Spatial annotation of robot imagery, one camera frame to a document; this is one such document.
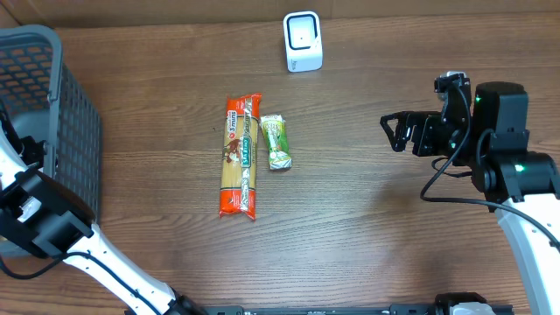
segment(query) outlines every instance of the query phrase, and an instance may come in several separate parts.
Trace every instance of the gray plastic basket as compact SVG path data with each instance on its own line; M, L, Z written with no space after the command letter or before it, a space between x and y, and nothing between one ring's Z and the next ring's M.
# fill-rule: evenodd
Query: gray plastic basket
M19 137L46 140L43 172L79 195L99 220L102 123L42 25L0 30L0 112ZM0 241L0 254L25 252Z

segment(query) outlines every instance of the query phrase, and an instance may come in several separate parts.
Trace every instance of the wooden table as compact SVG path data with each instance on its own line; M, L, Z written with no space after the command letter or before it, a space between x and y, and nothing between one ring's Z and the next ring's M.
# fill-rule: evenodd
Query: wooden table
M321 70L288 74L280 22L59 30L66 63L104 123L102 228L154 277L202 305L384 306L477 291L529 305L512 252L481 206L418 194L430 159L395 153L379 117L440 110L433 78L514 81L529 93L530 147L560 161L560 15L331 20ZM287 122L293 168L268 170L259 139L257 220L218 219L228 95L262 92ZM442 178L440 196L482 196ZM19 272L35 259L9 261ZM120 314L69 266L0 276L6 314Z

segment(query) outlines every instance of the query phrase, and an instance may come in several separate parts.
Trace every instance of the pasta package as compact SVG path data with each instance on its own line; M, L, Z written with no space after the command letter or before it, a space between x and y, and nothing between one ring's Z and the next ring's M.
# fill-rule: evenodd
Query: pasta package
M269 147L269 164L271 170L291 168L291 156L288 150L285 120L281 115L261 117L261 130L264 142Z
M261 94L227 99L221 154L220 217L245 213L256 218L256 139Z

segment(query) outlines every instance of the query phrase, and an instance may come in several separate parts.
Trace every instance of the orange packaging label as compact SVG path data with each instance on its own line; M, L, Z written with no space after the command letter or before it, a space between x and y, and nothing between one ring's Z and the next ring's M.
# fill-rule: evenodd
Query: orange packaging label
M256 192L250 190L248 192L248 211L246 214L252 220L255 217L255 196ZM240 214L241 210L241 200L242 200L242 190L241 189L222 189L220 190L220 217L226 214Z
M238 116L243 117L243 114L245 114L245 99L247 99L248 97L251 97L253 99L253 110L251 110L251 115L254 118L260 117L259 116L259 103L261 102L261 98L263 98L263 96L260 93L255 93L252 95L245 95L243 97L240 97L238 99L227 99L227 112L229 112L230 110L235 111L235 113L237 113Z

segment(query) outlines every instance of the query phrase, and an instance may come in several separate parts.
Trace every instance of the green snack bar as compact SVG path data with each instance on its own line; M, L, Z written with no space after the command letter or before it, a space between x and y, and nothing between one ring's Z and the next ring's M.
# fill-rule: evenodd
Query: green snack bar
M271 170L291 168L291 156L288 150L285 121L281 115L261 117L261 130L264 141L269 146L269 164Z

